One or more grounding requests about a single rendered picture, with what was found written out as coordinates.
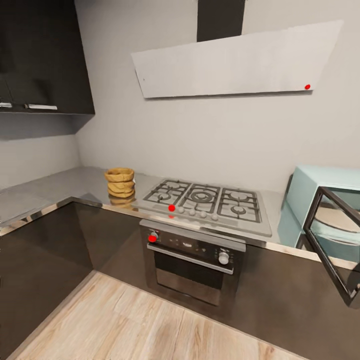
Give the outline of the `microwave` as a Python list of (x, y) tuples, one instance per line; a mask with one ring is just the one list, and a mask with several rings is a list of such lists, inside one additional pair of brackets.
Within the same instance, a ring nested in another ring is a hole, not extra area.
[(295, 166), (285, 199), (346, 307), (360, 309), (360, 169)]

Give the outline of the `popcorn bag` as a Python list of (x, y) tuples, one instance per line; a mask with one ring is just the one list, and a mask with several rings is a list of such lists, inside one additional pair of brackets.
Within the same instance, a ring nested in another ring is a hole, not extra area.
[(134, 194), (135, 171), (130, 168), (111, 168), (104, 173), (107, 182), (107, 192), (118, 198), (127, 198)]

